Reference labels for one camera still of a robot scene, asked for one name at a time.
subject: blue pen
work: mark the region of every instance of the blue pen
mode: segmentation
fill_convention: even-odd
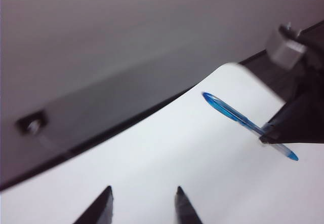
[[[210,93],[203,92],[202,96],[204,99],[209,103],[210,106],[212,106],[214,109],[222,113],[223,115],[229,117],[230,119],[233,119],[234,121],[237,121],[240,123],[242,126],[246,127],[247,129],[254,131],[257,133],[259,136],[262,136],[265,132],[259,128],[257,125],[252,123],[247,117],[244,115],[240,114],[238,111],[236,111],[234,108],[226,104],[224,101],[221,99],[217,98],[216,96],[213,96]],[[288,158],[298,161],[298,157],[296,154],[286,147],[283,144],[270,144],[273,148],[287,156]]]

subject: gray surface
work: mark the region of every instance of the gray surface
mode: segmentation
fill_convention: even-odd
[[[323,2],[2,0],[1,181],[255,54],[278,24],[321,21]],[[40,108],[44,137],[21,137]]]

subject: black plastic part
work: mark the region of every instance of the black plastic part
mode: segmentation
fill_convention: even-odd
[[[178,224],[203,224],[180,186],[175,197],[175,208]]]
[[[74,224],[111,224],[112,206],[112,190],[108,186]]]
[[[305,68],[290,100],[263,126],[267,143],[324,143],[324,70]]]
[[[29,114],[16,122],[16,126],[21,134],[28,134],[28,126],[31,122],[38,120],[40,127],[43,128],[48,123],[48,117],[44,110],[36,111],[32,114]]]

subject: robotic arm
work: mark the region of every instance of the robotic arm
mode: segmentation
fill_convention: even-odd
[[[321,61],[320,68],[309,65],[307,51]],[[262,128],[263,143],[324,143],[324,50],[300,32],[280,26],[269,39],[267,54],[280,67],[289,70],[302,63],[303,75],[287,103]]]

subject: paper sheet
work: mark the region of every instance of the paper sheet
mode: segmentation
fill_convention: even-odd
[[[223,65],[142,122],[2,192],[2,223],[73,223],[108,185],[113,224],[173,223],[179,185],[203,223],[322,223],[324,145],[289,144],[300,160],[285,158],[202,91],[259,126],[283,104],[243,67]]]

